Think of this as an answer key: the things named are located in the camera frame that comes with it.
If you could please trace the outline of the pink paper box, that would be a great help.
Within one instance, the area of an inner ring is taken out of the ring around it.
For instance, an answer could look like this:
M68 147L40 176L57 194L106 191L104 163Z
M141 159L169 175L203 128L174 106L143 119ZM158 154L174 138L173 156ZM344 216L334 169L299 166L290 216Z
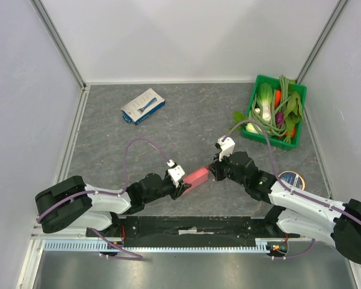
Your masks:
M195 189L209 179L209 170L206 167L201 167L198 170L188 174L182 180L185 184L190 185L182 195L187 194L189 191Z

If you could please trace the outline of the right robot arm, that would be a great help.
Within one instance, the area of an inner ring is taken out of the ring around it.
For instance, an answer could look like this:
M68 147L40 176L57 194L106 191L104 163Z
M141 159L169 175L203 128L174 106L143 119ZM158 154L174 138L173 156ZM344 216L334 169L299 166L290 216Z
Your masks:
M340 202L300 190L260 170L246 152L216 156L208 170L217 181L229 179L253 199L271 204L264 221L270 237L282 232L309 237L335 248L346 259L361 265L361 202Z

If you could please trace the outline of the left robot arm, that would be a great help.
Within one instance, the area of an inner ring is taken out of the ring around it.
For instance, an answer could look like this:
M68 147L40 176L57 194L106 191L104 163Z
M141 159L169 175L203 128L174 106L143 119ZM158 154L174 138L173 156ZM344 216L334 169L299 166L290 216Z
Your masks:
M165 196L175 200L189 188L190 183L182 179L174 182L169 173L164 178L150 173L125 191L97 188L86 184L81 176L73 176L36 195L37 223L45 234L73 226L94 228L113 237L120 230L117 216L135 214Z

